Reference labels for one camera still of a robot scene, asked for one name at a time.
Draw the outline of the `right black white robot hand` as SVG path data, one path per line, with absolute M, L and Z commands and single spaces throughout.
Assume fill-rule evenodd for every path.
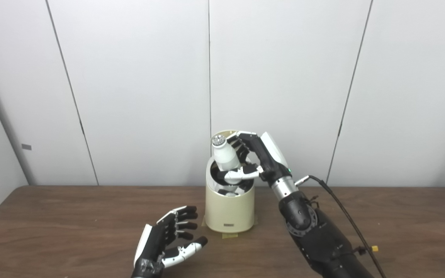
M 231 134 L 227 142 L 235 149 L 238 162 L 245 162 L 249 153 L 255 153 L 260 163 L 221 170 L 217 177 L 226 183 L 260 178 L 272 185 L 281 178 L 292 177 L 286 160 L 267 132 L 260 137 L 254 132 L 238 131 Z

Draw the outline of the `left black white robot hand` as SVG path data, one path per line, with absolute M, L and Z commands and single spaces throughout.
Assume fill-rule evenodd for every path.
M 155 225 L 146 224 L 139 239 L 132 278 L 160 278 L 166 268 L 186 261 L 201 251 L 208 239 L 194 239 L 189 230 L 198 228 L 191 221 L 198 218 L 196 206 L 182 206 L 168 211 Z

